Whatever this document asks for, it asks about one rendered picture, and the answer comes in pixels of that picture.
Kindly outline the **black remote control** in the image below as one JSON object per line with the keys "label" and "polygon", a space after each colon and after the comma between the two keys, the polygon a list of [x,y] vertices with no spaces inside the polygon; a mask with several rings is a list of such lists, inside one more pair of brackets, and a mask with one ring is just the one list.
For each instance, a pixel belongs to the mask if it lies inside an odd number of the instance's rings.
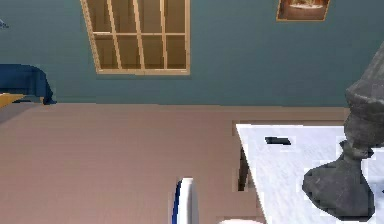
{"label": "black remote control", "polygon": [[265,137],[267,144],[276,144],[276,145],[291,145],[291,142],[288,138],[267,136]]}

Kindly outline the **wooden framed window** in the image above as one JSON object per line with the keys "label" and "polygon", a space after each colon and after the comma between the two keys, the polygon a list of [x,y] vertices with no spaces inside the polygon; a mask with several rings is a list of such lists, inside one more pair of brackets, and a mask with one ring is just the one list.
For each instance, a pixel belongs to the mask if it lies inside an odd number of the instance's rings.
{"label": "wooden framed window", "polygon": [[191,0],[80,0],[98,74],[188,75]]}

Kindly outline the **white and blue chair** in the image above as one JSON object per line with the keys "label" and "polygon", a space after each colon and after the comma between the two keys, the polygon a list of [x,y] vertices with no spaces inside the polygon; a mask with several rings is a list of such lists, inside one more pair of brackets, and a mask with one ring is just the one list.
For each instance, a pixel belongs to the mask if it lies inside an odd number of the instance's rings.
{"label": "white and blue chair", "polygon": [[198,197],[192,177],[184,177],[176,185],[171,224],[199,224]]}

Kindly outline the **white marble table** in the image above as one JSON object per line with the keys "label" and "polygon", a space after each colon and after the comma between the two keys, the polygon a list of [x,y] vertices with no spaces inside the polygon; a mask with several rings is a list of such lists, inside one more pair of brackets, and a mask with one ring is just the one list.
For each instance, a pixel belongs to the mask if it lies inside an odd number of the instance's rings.
{"label": "white marble table", "polygon": [[[343,127],[238,124],[236,129],[267,224],[384,224],[384,148],[376,148],[361,166],[375,213],[367,222],[341,221],[314,206],[302,184],[309,169],[340,156]],[[267,136],[288,138],[291,145],[267,144]]]}

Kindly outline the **framed brown picture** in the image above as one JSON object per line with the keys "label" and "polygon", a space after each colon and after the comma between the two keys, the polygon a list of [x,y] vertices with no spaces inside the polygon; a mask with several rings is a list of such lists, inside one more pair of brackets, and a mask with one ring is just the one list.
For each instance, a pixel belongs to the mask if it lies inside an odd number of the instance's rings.
{"label": "framed brown picture", "polygon": [[279,0],[276,20],[284,22],[324,21],[330,0]]}

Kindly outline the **blue bed cover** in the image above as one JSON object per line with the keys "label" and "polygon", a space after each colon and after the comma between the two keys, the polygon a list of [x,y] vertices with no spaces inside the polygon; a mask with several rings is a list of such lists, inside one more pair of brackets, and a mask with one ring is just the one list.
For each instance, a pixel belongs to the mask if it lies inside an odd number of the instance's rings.
{"label": "blue bed cover", "polygon": [[0,92],[34,95],[44,105],[55,104],[45,72],[31,65],[0,64]]}

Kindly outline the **yellow wooden furniture corner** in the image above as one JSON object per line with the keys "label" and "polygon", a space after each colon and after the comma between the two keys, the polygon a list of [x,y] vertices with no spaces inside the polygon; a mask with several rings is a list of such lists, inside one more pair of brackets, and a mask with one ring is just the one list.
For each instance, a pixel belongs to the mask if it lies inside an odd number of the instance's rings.
{"label": "yellow wooden furniture corner", "polygon": [[23,94],[0,93],[0,108],[24,98]]}

